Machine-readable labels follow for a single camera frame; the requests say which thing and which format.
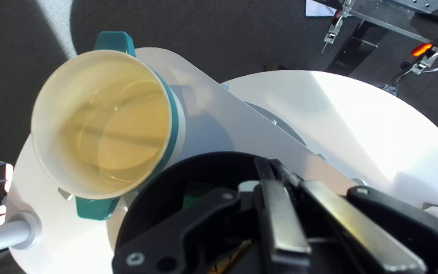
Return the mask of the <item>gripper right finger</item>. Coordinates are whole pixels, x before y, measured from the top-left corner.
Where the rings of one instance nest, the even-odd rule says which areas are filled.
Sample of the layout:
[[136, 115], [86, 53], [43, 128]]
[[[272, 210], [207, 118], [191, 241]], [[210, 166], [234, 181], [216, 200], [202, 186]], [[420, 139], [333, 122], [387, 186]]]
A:
[[305, 232], [331, 234], [347, 274], [438, 274], [438, 217], [367, 186], [344, 196], [270, 161]]

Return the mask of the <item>white round plate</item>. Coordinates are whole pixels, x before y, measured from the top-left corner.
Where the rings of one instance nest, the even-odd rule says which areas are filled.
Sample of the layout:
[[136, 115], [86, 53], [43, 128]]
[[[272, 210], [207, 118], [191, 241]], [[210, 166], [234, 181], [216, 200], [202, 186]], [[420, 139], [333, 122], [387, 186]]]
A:
[[438, 205], [438, 127], [403, 100], [320, 71], [254, 73], [224, 86], [285, 121], [346, 177], [419, 208]]

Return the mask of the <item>white paper sheet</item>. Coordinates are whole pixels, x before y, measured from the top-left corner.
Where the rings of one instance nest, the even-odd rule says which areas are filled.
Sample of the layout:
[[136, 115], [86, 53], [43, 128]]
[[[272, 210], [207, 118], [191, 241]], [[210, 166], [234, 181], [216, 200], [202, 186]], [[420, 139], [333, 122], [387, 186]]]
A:
[[332, 7], [315, 0], [305, 0], [305, 16], [309, 18], [334, 17], [340, 7]]

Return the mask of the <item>metal frame with clamps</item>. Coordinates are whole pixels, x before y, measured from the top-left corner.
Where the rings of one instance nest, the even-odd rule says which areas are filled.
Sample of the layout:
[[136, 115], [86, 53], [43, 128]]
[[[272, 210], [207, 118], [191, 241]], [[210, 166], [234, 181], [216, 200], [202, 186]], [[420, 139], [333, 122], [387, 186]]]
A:
[[324, 42], [335, 42], [344, 19], [360, 19], [352, 35], [327, 66], [326, 71], [349, 76], [389, 33], [395, 32], [417, 40], [419, 45], [411, 52], [408, 61], [388, 84], [385, 90], [394, 89], [410, 73], [438, 72], [432, 68], [438, 58], [438, 0], [314, 0], [334, 8]]

